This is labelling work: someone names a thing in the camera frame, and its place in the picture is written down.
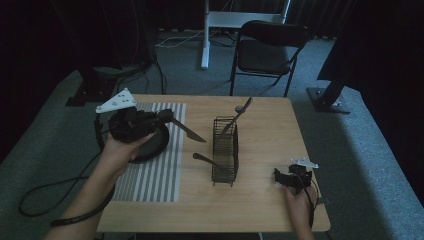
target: gray carpet floor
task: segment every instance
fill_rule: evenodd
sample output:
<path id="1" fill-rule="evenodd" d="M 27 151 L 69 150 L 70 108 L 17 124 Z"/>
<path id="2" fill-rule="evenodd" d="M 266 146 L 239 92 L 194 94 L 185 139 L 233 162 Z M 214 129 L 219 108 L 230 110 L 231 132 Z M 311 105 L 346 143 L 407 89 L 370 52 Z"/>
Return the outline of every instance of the gray carpet floor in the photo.
<path id="1" fill-rule="evenodd" d="M 231 43 L 226 38 L 214 40 Z M 312 40 L 307 44 L 299 56 L 288 94 L 310 160 L 320 165 L 315 174 L 322 195 L 331 200 L 327 205 L 332 224 L 329 236 L 354 240 L 424 239 L 423 207 L 360 93 L 349 88 L 343 90 L 342 97 L 351 110 L 349 115 L 314 110 L 306 88 L 328 85 L 327 81 L 316 81 L 316 77 L 332 45 L 333 41 L 328 40 Z M 156 48 L 158 62 L 167 80 L 167 94 L 229 94 L 234 48 L 212 45 L 207 70 L 200 69 L 200 49 L 199 41 Z M 117 72 L 105 68 L 99 70 Z M 161 94 L 159 76 L 158 68 L 152 66 L 145 74 L 126 78 L 121 88 L 128 87 L 133 93 Z M 273 80 L 241 76 L 237 79 L 235 95 L 264 97 L 282 96 L 286 80 L 283 78 L 276 87 L 270 87 Z M 74 72 L 57 86 L 31 127 L 0 165 L 0 239 L 42 238 L 49 229 L 49 222 L 65 209 L 80 184 L 64 203 L 40 217 L 19 214 L 21 197 L 33 187 L 78 175 L 98 152 L 92 123 L 98 103 L 65 107 L 80 83 L 80 75 Z M 50 206 L 68 186 L 52 187 L 31 196 L 25 209 L 37 211 Z M 132 233 L 106 233 L 105 239 L 128 239 L 130 236 Z M 325 233 L 315 236 L 329 239 Z M 264 233 L 263 239 L 295 237 L 287 233 Z"/>

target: black plate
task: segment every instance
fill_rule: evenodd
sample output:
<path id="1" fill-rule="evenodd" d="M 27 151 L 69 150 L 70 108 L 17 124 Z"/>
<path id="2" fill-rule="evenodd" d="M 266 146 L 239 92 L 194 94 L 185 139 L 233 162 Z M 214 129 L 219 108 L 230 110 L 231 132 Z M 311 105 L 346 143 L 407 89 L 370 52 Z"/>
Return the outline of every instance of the black plate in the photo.
<path id="1" fill-rule="evenodd" d="M 159 155 L 169 142 L 169 130 L 165 125 L 156 129 L 156 134 L 141 145 L 138 156 L 131 163 L 144 163 Z"/>

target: gray and white striped mat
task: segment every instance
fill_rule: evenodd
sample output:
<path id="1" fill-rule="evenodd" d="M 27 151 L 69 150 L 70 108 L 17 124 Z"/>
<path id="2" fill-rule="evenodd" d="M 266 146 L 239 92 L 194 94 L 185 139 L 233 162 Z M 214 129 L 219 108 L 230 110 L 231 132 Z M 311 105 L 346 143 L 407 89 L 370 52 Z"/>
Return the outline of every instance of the gray and white striped mat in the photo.
<path id="1" fill-rule="evenodd" d="M 174 117 L 184 124 L 184 103 L 138 103 L 138 110 L 159 111 L 172 109 Z M 116 183 L 114 201 L 177 202 L 180 186 L 180 165 L 184 131 L 168 123 L 169 143 L 154 159 L 130 164 Z"/>

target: black wire rack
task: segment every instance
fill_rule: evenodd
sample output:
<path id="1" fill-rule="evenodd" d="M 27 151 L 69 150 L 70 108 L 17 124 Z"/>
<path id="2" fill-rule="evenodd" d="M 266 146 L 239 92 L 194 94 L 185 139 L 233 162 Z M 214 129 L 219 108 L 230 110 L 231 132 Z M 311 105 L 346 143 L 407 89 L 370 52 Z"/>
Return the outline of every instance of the black wire rack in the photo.
<path id="1" fill-rule="evenodd" d="M 213 161 L 212 181 L 215 183 L 230 183 L 236 180 L 239 168 L 237 124 L 221 135 L 224 128 L 234 120 L 234 117 L 216 117 L 213 127 Z"/>

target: wooden tabletop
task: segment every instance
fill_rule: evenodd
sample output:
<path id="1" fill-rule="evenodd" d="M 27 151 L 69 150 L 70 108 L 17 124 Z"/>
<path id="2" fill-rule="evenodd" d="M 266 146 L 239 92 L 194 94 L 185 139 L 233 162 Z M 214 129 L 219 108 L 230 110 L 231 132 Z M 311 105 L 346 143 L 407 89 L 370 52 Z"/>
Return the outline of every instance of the wooden tabletop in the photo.
<path id="1" fill-rule="evenodd" d="M 184 136 L 178 202 L 118 202 L 106 207 L 98 232 L 286 232 L 292 231 L 281 186 L 273 170 L 288 172 L 291 158 L 309 159 L 288 98 L 255 97 L 237 120 L 239 171 L 233 186 L 211 180 L 213 120 L 235 116 L 247 97 L 134 95 L 137 102 L 186 104 L 185 125 L 207 140 Z M 315 211 L 313 231 L 327 231 L 324 205 Z"/>

